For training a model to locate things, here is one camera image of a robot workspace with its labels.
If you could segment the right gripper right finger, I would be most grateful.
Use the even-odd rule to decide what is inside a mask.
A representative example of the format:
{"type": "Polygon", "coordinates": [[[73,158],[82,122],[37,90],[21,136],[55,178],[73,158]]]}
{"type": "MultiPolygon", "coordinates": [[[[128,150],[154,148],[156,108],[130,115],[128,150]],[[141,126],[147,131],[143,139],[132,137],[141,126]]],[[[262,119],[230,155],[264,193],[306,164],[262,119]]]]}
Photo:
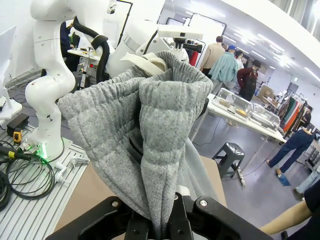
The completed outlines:
{"type": "Polygon", "coordinates": [[[192,200],[176,192],[167,224],[169,240],[271,240],[272,237],[209,196],[192,200]]]}

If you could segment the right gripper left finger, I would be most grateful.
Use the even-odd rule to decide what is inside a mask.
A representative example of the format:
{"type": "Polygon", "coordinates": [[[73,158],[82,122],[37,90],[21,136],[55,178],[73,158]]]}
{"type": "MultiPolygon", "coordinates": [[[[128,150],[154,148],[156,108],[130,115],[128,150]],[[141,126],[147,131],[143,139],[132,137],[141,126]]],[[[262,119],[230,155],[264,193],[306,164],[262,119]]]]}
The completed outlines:
{"type": "Polygon", "coordinates": [[[154,238],[154,230],[150,220],[117,196],[110,196],[46,239],[113,240],[121,235],[126,240],[150,240],[154,238]]]}

